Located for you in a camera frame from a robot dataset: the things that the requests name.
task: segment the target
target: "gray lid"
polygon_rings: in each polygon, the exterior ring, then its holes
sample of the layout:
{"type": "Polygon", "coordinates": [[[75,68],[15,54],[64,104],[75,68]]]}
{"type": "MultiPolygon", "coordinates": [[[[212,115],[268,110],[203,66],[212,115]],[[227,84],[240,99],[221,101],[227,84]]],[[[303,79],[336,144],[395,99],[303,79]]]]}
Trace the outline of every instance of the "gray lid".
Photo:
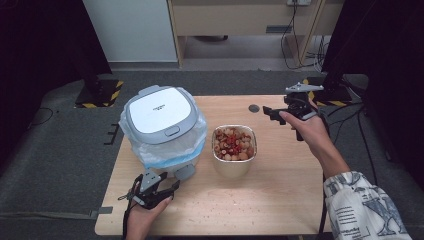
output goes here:
{"type": "Polygon", "coordinates": [[[131,131],[141,142],[160,144],[183,135],[196,123],[193,101],[180,89],[154,85],[127,103],[131,131]]]}

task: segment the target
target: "sleeve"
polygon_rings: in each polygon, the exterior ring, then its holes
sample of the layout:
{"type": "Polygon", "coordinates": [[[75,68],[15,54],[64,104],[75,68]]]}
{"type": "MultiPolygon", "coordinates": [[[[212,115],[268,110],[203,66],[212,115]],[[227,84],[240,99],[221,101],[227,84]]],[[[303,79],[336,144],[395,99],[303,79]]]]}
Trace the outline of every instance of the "sleeve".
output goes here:
{"type": "Polygon", "coordinates": [[[330,177],[324,191],[334,239],[411,239],[393,201],[362,173],[330,177]]]}

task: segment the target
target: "plastic bag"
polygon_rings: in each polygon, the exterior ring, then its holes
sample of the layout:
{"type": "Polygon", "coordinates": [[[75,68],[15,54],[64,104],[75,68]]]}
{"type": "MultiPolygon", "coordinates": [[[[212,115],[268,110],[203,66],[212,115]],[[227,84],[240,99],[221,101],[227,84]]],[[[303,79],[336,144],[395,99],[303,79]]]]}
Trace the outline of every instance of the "plastic bag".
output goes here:
{"type": "Polygon", "coordinates": [[[125,104],[121,113],[119,126],[131,142],[132,151],[146,169],[151,167],[161,169],[190,161],[197,157],[203,149],[207,134],[205,116],[195,104],[193,96],[183,88],[178,89],[182,90],[191,99],[198,117],[193,128],[176,139],[161,144],[143,143],[130,130],[125,114],[128,103],[125,104]]]}

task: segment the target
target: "gray floor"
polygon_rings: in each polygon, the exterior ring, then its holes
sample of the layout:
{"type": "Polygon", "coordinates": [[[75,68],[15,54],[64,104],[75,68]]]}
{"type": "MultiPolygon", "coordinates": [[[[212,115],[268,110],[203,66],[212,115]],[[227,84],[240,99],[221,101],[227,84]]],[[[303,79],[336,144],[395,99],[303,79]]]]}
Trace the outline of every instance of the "gray floor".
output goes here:
{"type": "MultiPolygon", "coordinates": [[[[34,124],[28,130],[13,155],[12,165],[0,179],[0,212],[60,212],[82,217],[98,210],[123,138],[122,131],[118,131],[113,144],[104,143],[111,141],[109,132],[113,132],[112,124],[119,121],[125,103],[144,87],[153,84],[181,86],[193,95],[281,95],[286,86],[308,76],[322,76],[316,66],[288,69],[282,59],[279,41],[278,36],[230,37],[226,42],[191,38],[182,68],[144,64],[129,64],[123,68],[121,65],[120,69],[114,69],[113,76],[102,76],[124,81],[115,105],[109,108],[74,108],[75,98],[83,86],[81,81],[48,93],[41,105],[43,109],[34,119],[34,123],[42,124],[34,124]]],[[[293,59],[288,51],[286,56],[292,66],[293,59]]],[[[347,77],[366,87],[365,77],[347,77]]],[[[360,114],[360,121],[375,166],[375,178],[357,118],[337,123],[359,107],[345,108],[329,118],[329,122],[334,123],[331,126],[332,139],[352,169],[363,172],[372,182],[377,179],[378,185],[393,198],[413,239],[423,239],[423,191],[401,164],[387,161],[384,146],[366,116],[360,114]]],[[[334,109],[323,108],[327,114],[334,109]]],[[[97,236],[94,226],[95,220],[7,218],[0,220],[0,239],[119,239],[97,236]]],[[[302,237],[315,239],[316,236],[302,237]]],[[[301,239],[299,236],[288,238],[301,239]]],[[[250,236],[229,239],[285,238],[250,236]]]]}

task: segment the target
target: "container of nuts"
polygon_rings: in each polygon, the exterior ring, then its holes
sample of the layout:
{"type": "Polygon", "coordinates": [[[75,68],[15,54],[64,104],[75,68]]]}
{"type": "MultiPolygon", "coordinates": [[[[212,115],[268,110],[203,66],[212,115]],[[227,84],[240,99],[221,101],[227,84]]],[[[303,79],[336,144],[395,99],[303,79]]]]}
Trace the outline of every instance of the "container of nuts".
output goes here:
{"type": "Polygon", "coordinates": [[[243,125],[223,125],[212,134],[215,170],[224,177],[245,175],[256,156],[257,145],[253,130],[243,125]]]}

